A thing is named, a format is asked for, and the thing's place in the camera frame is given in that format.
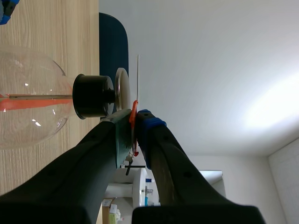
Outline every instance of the glass bulb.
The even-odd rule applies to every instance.
[[[42,142],[66,123],[72,82],[49,57],[31,49],[0,47],[0,148]]]

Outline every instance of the black rubber stopper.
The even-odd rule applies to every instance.
[[[81,119],[111,115],[115,102],[115,92],[108,76],[76,77],[73,85],[73,104]]]

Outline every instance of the green plastic piece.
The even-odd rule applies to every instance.
[[[129,122],[131,112],[130,109],[124,109],[101,120],[101,122],[112,122],[115,124],[116,168],[123,164],[132,148],[131,124]]]

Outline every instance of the metal disc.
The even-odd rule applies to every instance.
[[[129,77],[125,69],[119,68],[115,76],[116,110],[131,108]]]

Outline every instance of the wooden surface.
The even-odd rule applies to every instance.
[[[0,44],[36,49],[51,57],[69,77],[99,74],[99,0],[21,0]],[[51,139],[26,148],[0,150],[0,195],[75,146],[99,119],[69,118]]]

